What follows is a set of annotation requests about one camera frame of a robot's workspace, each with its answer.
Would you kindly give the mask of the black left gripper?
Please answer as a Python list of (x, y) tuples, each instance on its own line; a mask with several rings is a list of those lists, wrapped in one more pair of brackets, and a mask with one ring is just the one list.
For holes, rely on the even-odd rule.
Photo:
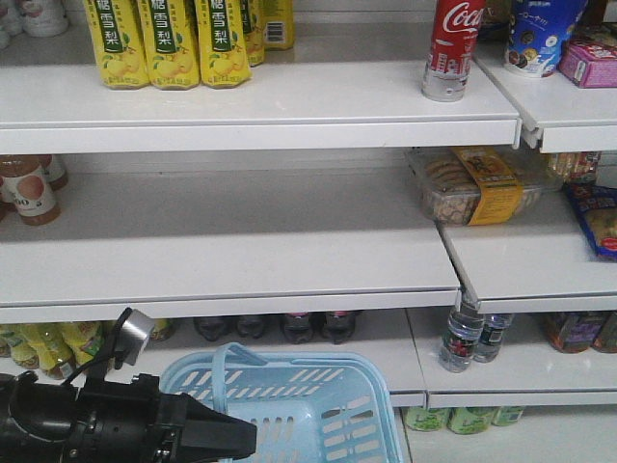
[(90, 373), (76, 405), (64, 462), (239, 460), (256, 451), (254, 424), (163, 394), (152, 375), (127, 384)]

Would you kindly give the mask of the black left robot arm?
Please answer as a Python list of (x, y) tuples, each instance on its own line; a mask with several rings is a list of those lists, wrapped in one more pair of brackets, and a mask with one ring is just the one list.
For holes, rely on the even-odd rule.
[(255, 425), (164, 394), (156, 376), (81, 389), (32, 371), (1, 377), (4, 462), (216, 462), (255, 451)]

